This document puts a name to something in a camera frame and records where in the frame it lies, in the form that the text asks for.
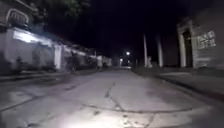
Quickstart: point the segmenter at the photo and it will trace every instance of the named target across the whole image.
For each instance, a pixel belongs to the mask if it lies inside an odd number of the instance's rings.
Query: night sky
[[[107,56],[143,57],[143,33],[148,53],[157,58],[155,36],[175,27],[185,15],[177,0],[92,0],[88,16],[82,16],[73,39]]]

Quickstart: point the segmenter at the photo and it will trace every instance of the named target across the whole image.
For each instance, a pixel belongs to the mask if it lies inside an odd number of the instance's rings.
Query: pole
[[[159,36],[156,37],[156,41],[158,46],[159,67],[162,68],[163,67],[163,49],[162,49],[161,40]]]
[[[146,45],[146,37],[145,37],[145,34],[143,35],[144,37],[144,58],[145,58],[145,67],[147,67],[147,58],[148,58],[148,55],[147,55],[147,45]]]

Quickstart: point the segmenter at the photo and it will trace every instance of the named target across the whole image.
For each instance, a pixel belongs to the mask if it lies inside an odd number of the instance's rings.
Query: building
[[[0,0],[0,74],[21,68],[96,67],[97,56],[90,49],[34,27],[33,12],[35,8],[20,0]]]
[[[224,67],[224,1],[214,0],[202,8],[191,7],[189,16],[177,25],[175,34],[162,36],[161,66]]]

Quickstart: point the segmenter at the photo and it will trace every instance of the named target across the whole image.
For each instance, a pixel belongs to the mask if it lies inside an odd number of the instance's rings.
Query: road
[[[0,128],[222,128],[218,107],[129,70],[1,85]]]

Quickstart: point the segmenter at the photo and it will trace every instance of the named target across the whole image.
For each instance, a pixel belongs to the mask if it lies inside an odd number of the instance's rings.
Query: wet road
[[[128,70],[1,85],[1,128],[223,128],[221,109]]]

